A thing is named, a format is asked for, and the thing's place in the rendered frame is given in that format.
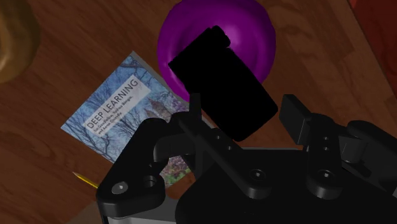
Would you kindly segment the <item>yellow pencil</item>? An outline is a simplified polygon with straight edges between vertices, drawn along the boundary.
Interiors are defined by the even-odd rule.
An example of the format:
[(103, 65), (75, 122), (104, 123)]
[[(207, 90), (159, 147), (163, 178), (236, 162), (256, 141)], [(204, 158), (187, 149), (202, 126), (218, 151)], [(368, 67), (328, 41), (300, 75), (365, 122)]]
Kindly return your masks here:
[(73, 172), (73, 174), (80, 180), (84, 181), (85, 183), (89, 184), (90, 186), (94, 187), (95, 189), (98, 189), (98, 184), (94, 183), (93, 181), (89, 180), (87, 177), (84, 177), (83, 175)]

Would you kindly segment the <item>brown round bowl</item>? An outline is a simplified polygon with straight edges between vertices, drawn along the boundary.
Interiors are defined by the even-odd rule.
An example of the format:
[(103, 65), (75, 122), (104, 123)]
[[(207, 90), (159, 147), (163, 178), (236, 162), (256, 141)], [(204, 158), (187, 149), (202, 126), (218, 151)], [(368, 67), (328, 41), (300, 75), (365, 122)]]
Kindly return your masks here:
[(29, 67), (39, 44), (39, 24), (27, 0), (0, 0), (0, 83)]

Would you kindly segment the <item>black bottle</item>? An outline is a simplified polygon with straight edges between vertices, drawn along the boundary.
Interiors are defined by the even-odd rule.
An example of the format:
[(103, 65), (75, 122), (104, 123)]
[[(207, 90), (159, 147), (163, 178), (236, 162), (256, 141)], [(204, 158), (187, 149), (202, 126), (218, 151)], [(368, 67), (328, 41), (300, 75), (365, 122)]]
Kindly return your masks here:
[(278, 111), (277, 104), (253, 72), (230, 48), (221, 27), (207, 28), (168, 66), (189, 94), (231, 139), (243, 141)]

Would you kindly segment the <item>purple bowl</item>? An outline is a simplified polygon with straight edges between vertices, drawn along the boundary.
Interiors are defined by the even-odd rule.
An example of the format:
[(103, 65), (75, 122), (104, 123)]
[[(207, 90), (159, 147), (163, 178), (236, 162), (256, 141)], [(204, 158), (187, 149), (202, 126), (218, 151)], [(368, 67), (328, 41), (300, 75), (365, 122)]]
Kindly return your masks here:
[(157, 42), (158, 67), (167, 86), (183, 100), (188, 92), (168, 63), (206, 28), (219, 26), (230, 48), (259, 82), (270, 74), (276, 35), (266, 9), (256, 0), (181, 0), (168, 12)]

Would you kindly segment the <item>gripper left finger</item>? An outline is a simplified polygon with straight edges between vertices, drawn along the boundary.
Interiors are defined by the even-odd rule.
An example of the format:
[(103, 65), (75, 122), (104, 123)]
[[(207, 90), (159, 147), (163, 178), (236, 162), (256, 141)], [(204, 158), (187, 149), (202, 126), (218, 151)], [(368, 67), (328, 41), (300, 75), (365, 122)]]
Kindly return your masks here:
[(272, 98), (266, 92), (259, 96), (235, 108), (231, 96), (214, 102), (208, 95), (191, 94), (187, 112), (174, 113), (168, 122), (145, 119), (97, 189), (101, 215), (127, 218), (160, 206), (165, 200), (160, 173), (176, 156), (196, 179), (187, 191), (187, 206), (210, 194), (216, 202), (262, 195), (260, 182), (249, 177), (251, 168), (243, 163), (246, 153), (236, 144), (273, 116)]

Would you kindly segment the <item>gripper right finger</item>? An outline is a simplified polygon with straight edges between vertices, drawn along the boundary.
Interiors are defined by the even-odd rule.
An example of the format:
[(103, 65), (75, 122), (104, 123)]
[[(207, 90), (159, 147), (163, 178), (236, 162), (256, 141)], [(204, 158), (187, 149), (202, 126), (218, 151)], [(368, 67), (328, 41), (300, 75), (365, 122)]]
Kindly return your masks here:
[(307, 188), (320, 199), (339, 197), (347, 174), (397, 198), (397, 138), (363, 120), (341, 126), (310, 112), (293, 94), (282, 97), (279, 119), (307, 152)]

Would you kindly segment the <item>blue tree cover book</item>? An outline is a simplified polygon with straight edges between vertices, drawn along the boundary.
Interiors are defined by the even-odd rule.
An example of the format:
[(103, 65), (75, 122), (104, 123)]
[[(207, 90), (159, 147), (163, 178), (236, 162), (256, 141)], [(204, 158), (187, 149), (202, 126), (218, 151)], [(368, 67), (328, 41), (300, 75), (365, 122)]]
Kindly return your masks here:
[(188, 103), (179, 100), (162, 77), (132, 52), (61, 128), (115, 162), (142, 121), (169, 121), (172, 114), (187, 110)]

